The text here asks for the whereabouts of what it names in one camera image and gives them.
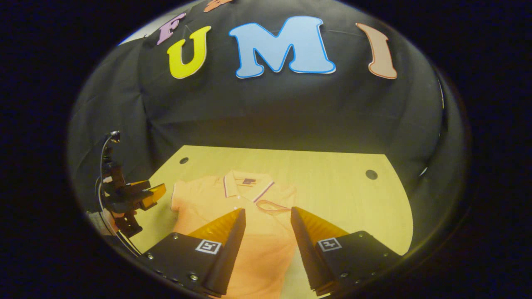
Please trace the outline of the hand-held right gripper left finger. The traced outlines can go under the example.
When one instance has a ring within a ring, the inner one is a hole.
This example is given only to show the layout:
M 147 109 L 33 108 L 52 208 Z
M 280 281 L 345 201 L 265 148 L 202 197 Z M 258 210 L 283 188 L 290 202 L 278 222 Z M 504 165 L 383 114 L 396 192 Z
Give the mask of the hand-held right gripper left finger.
M 246 228 L 243 208 L 187 235 L 169 233 L 139 262 L 174 285 L 202 297 L 226 295 Z

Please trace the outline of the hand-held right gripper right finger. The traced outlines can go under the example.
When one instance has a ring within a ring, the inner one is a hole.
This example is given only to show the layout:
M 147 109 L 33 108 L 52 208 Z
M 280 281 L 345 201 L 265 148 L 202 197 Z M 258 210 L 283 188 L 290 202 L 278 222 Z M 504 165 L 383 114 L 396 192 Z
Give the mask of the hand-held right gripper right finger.
M 358 288 L 401 259 L 370 233 L 348 233 L 302 208 L 291 208 L 290 221 L 308 282 L 318 296 Z

